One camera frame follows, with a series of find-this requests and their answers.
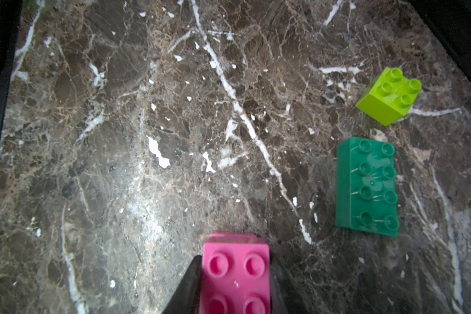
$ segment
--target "lime green stud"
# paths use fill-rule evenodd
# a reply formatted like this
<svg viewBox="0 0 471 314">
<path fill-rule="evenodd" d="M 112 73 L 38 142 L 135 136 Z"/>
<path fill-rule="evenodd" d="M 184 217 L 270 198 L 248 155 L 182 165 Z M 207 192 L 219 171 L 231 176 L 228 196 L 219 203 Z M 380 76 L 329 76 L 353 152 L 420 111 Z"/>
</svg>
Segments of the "lime green stud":
<svg viewBox="0 0 471 314">
<path fill-rule="evenodd" d="M 407 79 L 399 68 L 385 68 L 356 104 L 360 110 L 387 127 L 406 116 L 422 90 L 418 79 Z"/>
</svg>

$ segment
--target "dark brown marble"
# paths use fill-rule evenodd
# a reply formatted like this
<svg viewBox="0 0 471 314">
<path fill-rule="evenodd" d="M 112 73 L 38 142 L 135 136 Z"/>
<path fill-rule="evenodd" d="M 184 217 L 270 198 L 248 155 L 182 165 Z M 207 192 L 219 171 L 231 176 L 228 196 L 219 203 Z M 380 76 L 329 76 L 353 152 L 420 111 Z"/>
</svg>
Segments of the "dark brown marble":
<svg viewBox="0 0 471 314">
<path fill-rule="evenodd" d="M 213 231 L 262 236 L 311 313 L 471 313 L 471 84 L 408 3 L 199 1 L 202 29 L 189 0 L 29 3 L 0 147 L 0 313 L 159 313 Z M 386 66 L 424 86 L 388 128 L 354 107 Z M 334 226 L 350 136 L 397 147 L 396 239 Z"/>
</svg>

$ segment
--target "lego duplo brick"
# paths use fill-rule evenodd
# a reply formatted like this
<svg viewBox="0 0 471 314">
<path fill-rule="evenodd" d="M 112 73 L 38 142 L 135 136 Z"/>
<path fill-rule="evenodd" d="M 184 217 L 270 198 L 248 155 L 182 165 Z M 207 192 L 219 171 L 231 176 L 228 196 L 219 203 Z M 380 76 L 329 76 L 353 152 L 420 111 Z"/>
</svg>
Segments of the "lego duplo brick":
<svg viewBox="0 0 471 314">
<path fill-rule="evenodd" d="M 398 236 L 394 146 L 351 137 L 337 147 L 335 225 Z"/>
<path fill-rule="evenodd" d="M 387 127 L 406 116 L 422 89 L 399 68 L 385 68 L 367 87 L 356 107 Z"/>
<path fill-rule="evenodd" d="M 253 235 L 211 234 L 202 251 L 200 314 L 270 314 L 269 246 Z"/>
</svg>

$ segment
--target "white vein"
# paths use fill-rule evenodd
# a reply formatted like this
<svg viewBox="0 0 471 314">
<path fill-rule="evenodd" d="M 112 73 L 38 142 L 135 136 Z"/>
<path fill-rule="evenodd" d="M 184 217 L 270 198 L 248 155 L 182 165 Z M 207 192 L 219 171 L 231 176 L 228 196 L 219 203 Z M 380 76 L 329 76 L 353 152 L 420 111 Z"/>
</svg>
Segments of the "white vein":
<svg viewBox="0 0 471 314">
<path fill-rule="evenodd" d="M 171 47 L 168 49 L 168 53 L 171 53 L 171 52 L 176 48 L 176 46 L 178 46 L 179 43 L 181 43 L 181 42 L 184 41 L 184 40 L 187 40 L 187 39 L 190 37 L 191 34 L 192 34 L 192 29 L 189 29 L 188 32 L 186 32 L 182 37 L 178 38 L 178 39 L 174 42 L 173 46 L 171 46 Z"/>
<path fill-rule="evenodd" d="M 103 121 L 104 121 L 104 111 L 101 111 L 101 113 L 98 116 L 96 116 L 94 119 L 92 119 L 91 121 L 87 123 L 87 126 L 85 127 L 85 129 L 79 135 L 77 142 L 82 141 L 87 136 L 88 133 L 90 133 L 94 128 L 96 128 L 98 125 L 103 123 Z"/>
<path fill-rule="evenodd" d="M 18 59 L 18 65 L 16 66 L 12 75 L 10 76 L 11 80 L 17 75 L 19 69 L 23 65 L 23 60 L 25 59 L 25 55 L 30 49 L 31 41 L 33 40 L 33 33 L 35 32 L 35 24 L 37 23 L 38 18 L 40 17 L 40 13 L 42 13 L 42 9 L 44 9 L 45 1 L 37 0 L 37 5 L 38 5 L 38 11 L 35 17 L 33 18 L 33 21 L 30 24 L 30 28 L 28 29 L 25 44 L 21 48 L 17 49 L 14 53 L 14 57 L 19 57 L 19 59 Z"/>
<path fill-rule="evenodd" d="M 92 64 L 92 62 L 89 62 L 89 68 L 92 70 L 94 75 L 96 76 L 92 82 L 92 86 L 102 88 L 104 83 L 105 83 L 105 72 L 99 72 L 98 68 Z"/>
<path fill-rule="evenodd" d="M 436 185 L 436 191 L 441 198 L 443 203 L 443 209 L 445 211 L 445 220 L 446 220 L 446 233 L 448 234 L 448 250 L 452 255 L 452 267 L 453 267 L 453 274 L 454 274 L 454 283 L 453 283 L 453 297 L 457 300 L 460 307 L 462 307 L 464 300 L 462 298 L 462 276 L 461 276 L 461 268 L 459 265 L 458 259 L 458 250 L 457 250 L 457 243 L 455 239 L 455 229 L 452 224 L 452 205 L 450 204 L 449 199 L 445 196 L 443 189 L 441 188 L 438 179 L 436 178 L 436 172 L 433 170 L 433 180 L 434 185 Z"/>
<path fill-rule="evenodd" d="M 444 109 L 444 110 L 432 110 L 432 111 L 424 111 L 416 108 L 410 108 L 408 110 L 408 114 L 418 115 L 418 116 L 443 116 L 448 114 L 456 113 L 457 111 L 462 110 L 462 108 L 454 108 L 454 109 Z"/>
<path fill-rule="evenodd" d="M 338 0 L 336 4 L 332 5 L 332 10 L 330 11 L 328 18 L 323 22 L 323 24 L 326 26 L 329 24 L 329 22 L 332 21 L 333 17 L 335 14 L 337 14 L 337 11 L 340 8 L 340 5 L 344 2 L 344 0 Z"/>
<path fill-rule="evenodd" d="M 75 303 L 77 314 L 86 314 L 87 308 L 85 305 L 85 299 L 80 294 L 77 281 L 75 280 L 75 268 L 73 267 L 72 260 L 73 254 L 68 253 L 66 250 L 66 237 L 65 237 L 65 209 L 61 214 L 61 253 L 68 268 L 68 289 L 70 292 L 70 298 Z"/>
<path fill-rule="evenodd" d="M 356 75 L 359 72 L 361 72 L 361 69 L 359 69 L 359 67 L 357 67 L 357 66 L 348 66 L 348 67 L 345 67 L 345 66 L 331 66 L 331 67 L 327 67 L 327 68 L 316 68 L 312 64 L 309 64 L 309 67 L 312 70 L 320 71 L 323 74 L 351 72 L 352 74 Z M 328 80 L 328 84 L 329 85 L 327 85 L 327 86 L 330 86 L 330 85 L 333 84 L 333 82 Z"/>
<path fill-rule="evenodd" d="M 312 238 L 310 237 L 310 234 L 307 232 L 307 229 L 305 228 L 305 225 L 303 224 L 303 219 L 299 219 L 298 223 L 300 224 L 300 227 L 302 228 L 303 238 L 308 244 L 312 244 Z"/>
<path fill-rule="evenodd" d="M 209 154 L 207 152 L 205 152 L 204 154 L 202 154 L 202 157 L 204 159 L 206 159 L 206 162 L 207 162 L 207 166 L 206 166 L 206 172 L 213 172 L 215 173 L 216 171 L 214 171 L 212 165 L 213 165 L 213 162 L 211 160 L 209 160 Z"/>
<path fill-rule="evenodd" d="M 234 134 L 234 131 L 237 129 L 237 126 L 237 122 L 235 122 L 233 119 L 228 120 L 227 127 L 225 129 L 225 142 L 227 142 L 229 138 L 233 138 L 241 142 L 240 137 Z"/>
<path fill-rule="evenodd" d="M 201 33 L 202 38 L 204 39 L 204 42 L 206 42 L 206 45 L 205 45 L 204 49 L 211 56 L 211 59 L 212 59 L 212 61 L 210 62 L 211 66 L 213 66 L 213 64 L 214 64 L 214 66 L 216 68 L 216 73 L 218 74 L 218 77 L 220 78 L 220 81 L 221 81 L 221 84 L 223 85 L 223 88 L 225 89 L 228 96 L 232 99 L 233 110 L 239 115 L 241 120 L 243 120 L 243 123 L 246 125 L 246 127 L 248 129 L 248 133 L 250 134 L 250 137 L 251 137 L 253 143 L 255 143 L 255 145 L 257 145 L 257 147 L 262 152 L 264 160 L 265 160 L 267 166 L 270 168 L 270 173 L 272 175 L 276 176 L 277 181 L 279 183 L 279 187 L 280 187 L 280 190 L 281 190 L 282 197 L 289 203 L 291 208 L 293 208 L 293 210 L 296 213 L 295 206 L 293 205 L 293 203 L 291 203 L 291 200 L 286 195 L 287 190 L 286 190 L 286 187 L 283 184 L 281 173 L 279 171 L 277 171 L 277 168 L 274 166 L 274 164 L 270 160 L 270 154 L 269 154 L 269 151 L 267 150 L 267 147 L 262 142 L 262 140 L 258 137 L 258 135 L 255 131 L 255 128 L 251 124 L 251 120 L 248 118 L 248 116 L 244 112 L 243 108 L 240 106 L 239 101 L 237 100 L 237 97 L 235 97 L 236 96 L 235 95 L 236 91 L 228 83 L 228 81 L 225 77 L 225 74 L 223 73 L 223 69 L 221 68 L 221 64 L 218 60 L 218 56 L 216 55 L 213 48 L 209 44 L 209 41 L 207 39 L 207 34 L 205 33 L 205 31 L 204 31 L 204 29 L 202 28 L 202 25 L 201 25 L 200 16 L 199 16 L 199 7 L 197 6 L 197 3 L 195 2 L 195 0 L 190 0 L 190 2 L 192 3 L 192 9 L 193 9 L 193 12 L 194 12 L 195 22 L 197 24 L 197 29 Z"/>
<path fill-rule="evenodd" d="M 230 157 L 222 158 L 220 161 L 218 161 L 218 167 L 220 169 L 223 169 L 229 166 L 233 166 L 237 162 L 237 160 L 243 156 L 246 156 L 246 153 L 242 153 L 233 158 L 230 158 Z"/>
<path fill-rule="evenodd" d="M 163 158 L 161 152 L 159 151 L 159 143 L 156 140 L 148 136 L 148 149 L 152 154 L 154 154 L 159 159 L 159 166 L 166 169 L 171 164 L 169 163 L 168 158 Z"/>
</svg>

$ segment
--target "white speck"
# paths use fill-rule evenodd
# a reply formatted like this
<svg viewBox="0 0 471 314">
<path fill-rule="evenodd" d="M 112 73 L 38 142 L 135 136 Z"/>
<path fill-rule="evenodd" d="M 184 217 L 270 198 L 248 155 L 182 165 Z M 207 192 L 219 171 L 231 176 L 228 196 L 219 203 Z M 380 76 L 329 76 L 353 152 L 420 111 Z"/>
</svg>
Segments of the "white speck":
<svg viewBox="0 0 471 314">
<path fill-rule="evenodd" d="M 302 228 L 302 235 L 303 235 L 303 238 L 305 239 L 305 241 L 308 243 L 308 244 L 312 244 L 312 238 L 310 237 L 310 234 L 307 232 L 307 229 L 305 228 L 305 225 L 303 224 L 303 219 L 300 219 L 298 221 L 298 223 L 300 224 L 301 228 Z"/>
<path fill-rule="evenodd" d="M 387 136 L 379 129 L 372 129 L 371 138 L 379 142 L 387 142 Z"/>
<path fill-rule="evenodd" d="M 339 10 L 342 2 L 344 2 L 344 0 L 338 0 L 336 4 L 332 5 L 332 11 L 329 13 L 328 18 L 323 22 L 325 26 L 328 25 L 329 22 L 332 21 L 335 14 L 337 14 L 337 11 Z"/>
<path fill-rule="evenodd" d="M 49 45 L 51 44 L 52 41 L 52 36 L 47 36 L 47 38 L 44 39 L 44 45 L 48 48 Z"/>
<path fill-rule="evenodd" d="M 208 156 L 209 156 L 209 154 L 207 152 L 202 154 L 202 157 L 204 157 L 204 159 L 206 159 L 206 161 L 207 161 L 206 172 L 215 173 L 216 171 L 214 171 L 213 167 L 211 166 L 211 165 L 213 165 L 213 163 L 211 162 L 211 160 L 209 160 Z"/>
<path fill-rule="evenodd" d="M 159 166 L 163 167 L 164 169 L 167 166 L 170 166 L 169 159 L 163 158 L 161 152 L 159 151 L 159 143 L 151 137 L 148 137 L 148 147 L 152 154 L 154 154 L 159 159 Z"/>
</svg>

